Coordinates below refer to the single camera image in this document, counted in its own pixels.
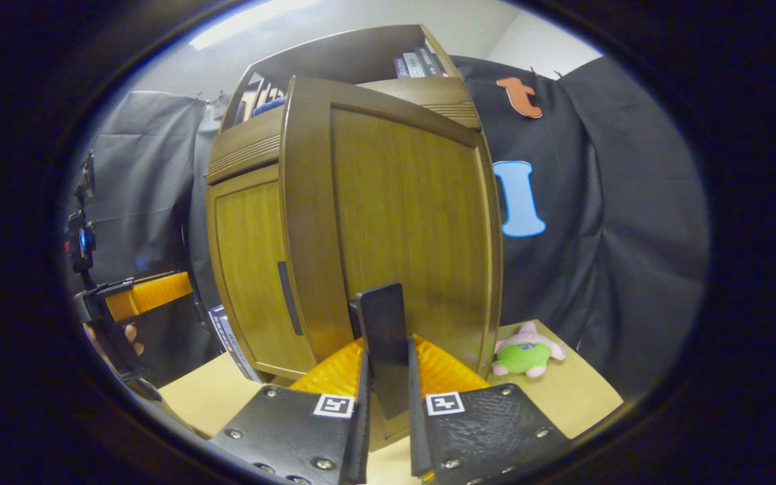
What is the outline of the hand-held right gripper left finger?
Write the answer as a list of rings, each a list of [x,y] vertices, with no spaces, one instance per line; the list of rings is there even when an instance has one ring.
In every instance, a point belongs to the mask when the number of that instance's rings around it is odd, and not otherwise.
[[[262,387],[212,445],[271,484],[364,484],[369,387],[358,339],[289,387]]]

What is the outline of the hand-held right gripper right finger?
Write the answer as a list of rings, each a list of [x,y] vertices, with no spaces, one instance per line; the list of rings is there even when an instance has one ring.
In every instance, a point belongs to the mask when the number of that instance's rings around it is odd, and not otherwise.
[[[569,448],[569,439],[516,384],[428,393],[455,371],[408,337],[410,460],[425,484],[518,484]]]

